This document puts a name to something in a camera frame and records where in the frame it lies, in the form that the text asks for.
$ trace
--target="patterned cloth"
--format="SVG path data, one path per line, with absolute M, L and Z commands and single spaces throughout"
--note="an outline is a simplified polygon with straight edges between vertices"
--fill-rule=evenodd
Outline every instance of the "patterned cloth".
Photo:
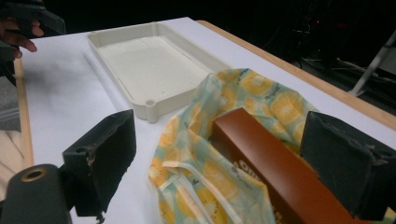
M 210 144 L 213 119 L 238 107 L 296 153 L 305 116 L 316 110 L 250 69 L 209 74 L 165 127 L 149 168 L 163 223 L 276 223 L 267 187 Z

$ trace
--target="wooden table edge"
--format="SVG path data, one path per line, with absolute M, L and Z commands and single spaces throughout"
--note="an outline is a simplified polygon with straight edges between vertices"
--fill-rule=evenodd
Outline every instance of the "wooden table edge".
M 30 129 L 29 107 L 27 103 L 24 72 L 21 59 L 14 61 L 15 79 L 17 83 L 18 105 L 20 109 L 21 123 L 21 149 L 24 156 L 25 167 L 35 164 L 33 157 L 32 133 Z
M 201 21 L 198 20 L 198 23 L 202 24 L 204 27 L 218 33 L 219 35 L 224 36 L 225 38 L 233 41 L 235 44 L 241 46 L 244 49 L 247 49 L 254 54 L 260 56 L 265 61 L 268 61 L 275 66 L 289 72 L 290 74 L 296 76 L 297 78 L 301 79 L 302 81 L 318 88 L 319 90 L 329 94 L 333 98 L 341 101 L 342 103 L 349 105 L 350 107 L 360 111 L 362 114 L 380 122 L 381 124 L 391 128 L 392 130 L 396 131 L 396 116 L 393 116 L 387 111 L 384 111 L 374 105 L 371 105 L 362 99 L 343 91 L 332 84 L 323 81 L 318 77 L 314 77 L 311 74 L 305 72 L 304 70 L 287 63 L 276 56 L 260 49 L 247 41 L 228 33 L 227 31 L 222 30 L 218 26 L 208 22 L 208 21 Z

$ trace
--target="white table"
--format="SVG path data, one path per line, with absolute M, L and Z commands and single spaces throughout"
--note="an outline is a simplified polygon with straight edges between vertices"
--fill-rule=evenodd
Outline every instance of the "white table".
M 189 18 L 160 22 L 231 66 L 251 68 L 289 86 L 322 113 L 342 119 L 396 148 L 396 119 L 392 115 L 210 23 Z M 33 149 L 30 159 L 34 160 L 28 158 L 28 163 L 62 165 L 65 149 L 104 117 L 129 108 L 93 55 L 86 35 L 35 39 L 38 52 L 24 51 L 22 61 L 16 61 L 17 73 L 20 73 L 17 77 L 23 141 L 27 150 Z M 150 185 L 148 169 L 161 131 L 177 111 L 161 116 L 156 123 L 135 118 L 136 156 L 110 202 L 105 223 L 159 223 L 155 189 Z M 72 218 L 73 223 L 95 223 L 94 217 L 76 217 L 73 212 Z

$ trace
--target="finger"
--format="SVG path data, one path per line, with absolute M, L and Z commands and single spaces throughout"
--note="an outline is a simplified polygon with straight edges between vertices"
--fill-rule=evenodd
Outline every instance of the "finger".
M 29 38 L 24 35 L 15 34 L 12 32 L 5 32 L 5 34 L 3 35 L 3 41 L 10 45 L 20 46 L 31 52 L 37 51 L 35 43 L 33 43 Z
M 32 21 L 32 34 L 36 36 L 42 36 L 44 31 L 40 28 L 40 22 L 38 20 Z
M 1 20 L 0 25 L 4 30 L 19 30 L 18 22 L 12 19 Z
M 14 57 L 16 59 L 19 59 L 22 57 L 22 52 L 20 50 L 14 48 L 13 51 L 14 51 Z
M 44 34 L 44 31 L 41 30 L 41 28 L 38 26 L 32 26 L 32 34 L 35 36 L 42 36 Z

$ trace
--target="plastic tray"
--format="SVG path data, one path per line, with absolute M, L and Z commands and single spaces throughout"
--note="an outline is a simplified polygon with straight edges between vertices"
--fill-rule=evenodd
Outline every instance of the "plastic tray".
M 91 32 L 87 38 L 136 116 L 151 123 L 187 105 L 209 73 L 230 68 L 158 22 Z

